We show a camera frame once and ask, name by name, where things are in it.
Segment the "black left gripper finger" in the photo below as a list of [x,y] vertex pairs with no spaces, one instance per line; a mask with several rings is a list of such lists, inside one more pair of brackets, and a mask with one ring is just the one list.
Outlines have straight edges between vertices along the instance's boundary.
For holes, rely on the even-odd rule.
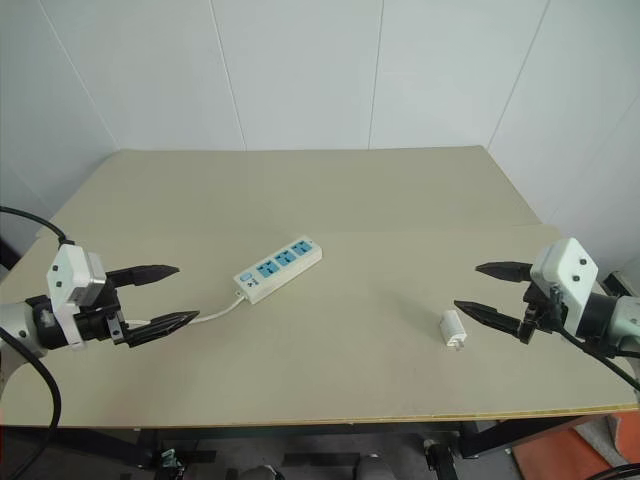
[[142,286],[155,283],[179,272],[178,267],[169,265],[139,265],[109,271],[106,273],[106,277],[114,288],[120,288],[128,285]]
[[168,335],[188,325],[199,315],[199,311],[181,311],[165,314],[150,320],[140,327],[124,330],[124,342],[134,348]]

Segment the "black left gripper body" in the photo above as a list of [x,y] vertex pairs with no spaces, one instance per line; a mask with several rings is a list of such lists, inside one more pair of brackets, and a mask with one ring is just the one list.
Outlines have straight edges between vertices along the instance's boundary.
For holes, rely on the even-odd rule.
[[116,289],[111,285],[106,285],[91,305],[81,306],[74,320],[83,340],[111,339],[115,344],[125,340],[121,305]]

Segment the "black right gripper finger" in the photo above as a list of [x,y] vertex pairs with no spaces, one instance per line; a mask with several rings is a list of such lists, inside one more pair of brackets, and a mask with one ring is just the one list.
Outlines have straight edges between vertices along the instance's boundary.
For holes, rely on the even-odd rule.
[[497,309],[472,301],[454,300],[454,305],[464,314],[480,324],[507,333],[518,339],[521,343],[528,344],[530,336],[522,335],[521,320],[500,313]]
[[520,283],[531,281],[531,268],[532,265],[529,263],[496,261],[478,265],[475,267],[475,270],[502,281]]

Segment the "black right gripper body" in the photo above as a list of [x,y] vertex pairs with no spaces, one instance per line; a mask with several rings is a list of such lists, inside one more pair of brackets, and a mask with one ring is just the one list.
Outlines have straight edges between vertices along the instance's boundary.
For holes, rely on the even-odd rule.
[[560,332],[564,329],[567,308],[563,303],[563,293],[557,285],[552,285],[545,293],[534,282],[525,291],[527,308],[524,323],[543,332]]

